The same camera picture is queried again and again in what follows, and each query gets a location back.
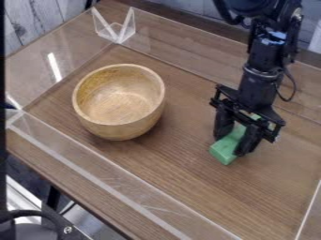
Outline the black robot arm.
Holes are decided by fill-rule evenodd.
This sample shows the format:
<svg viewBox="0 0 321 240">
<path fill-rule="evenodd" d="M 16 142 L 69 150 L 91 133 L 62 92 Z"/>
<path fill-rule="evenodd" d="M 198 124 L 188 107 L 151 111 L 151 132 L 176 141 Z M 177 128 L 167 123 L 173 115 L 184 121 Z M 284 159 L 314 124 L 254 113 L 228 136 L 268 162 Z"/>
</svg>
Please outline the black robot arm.
<svg viewBox="0 0 321 240">
<path fill-rule="evenodd" d="M 272 110 L 279 98 L 280 83 L 291 79 L 288 64 L 298 53 L 297 41 L 301 30 L 302 0 L 211 0 L 222 19 L 231 25 L 250 29 L 243 74 L 235 89 L 223 84 L 215 86 L 210 105 L 216 110 L 212 136 L 222 140 L 235 124 L 244 127 L 232 153 L 242 157 L 266 140 L 274 142 L 284 120 Z"/>
</svg>

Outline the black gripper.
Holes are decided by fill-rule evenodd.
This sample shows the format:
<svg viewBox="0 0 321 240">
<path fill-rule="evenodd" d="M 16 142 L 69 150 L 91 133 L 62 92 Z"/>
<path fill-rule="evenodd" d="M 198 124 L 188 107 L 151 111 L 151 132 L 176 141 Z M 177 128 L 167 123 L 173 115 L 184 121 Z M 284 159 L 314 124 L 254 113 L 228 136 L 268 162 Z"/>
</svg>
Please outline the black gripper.
<svg viewBox="0 0 321 240">
<path fill-rule="evenodd" d="M 223 84 L 215 85 L 215 94 L 210 99 L 210 105 L 216 110 L 212 136 L 219 141 L 231 133 L 235 122 L 246 127 L 234 148 L 238 157 L 255 149 L 262 138 L 272 143 L 280 128 L 286 125 L 271 107 L 283 75 L 280 67 L 258 71 L 244 65 L 236 89 Z"/>
</svg>

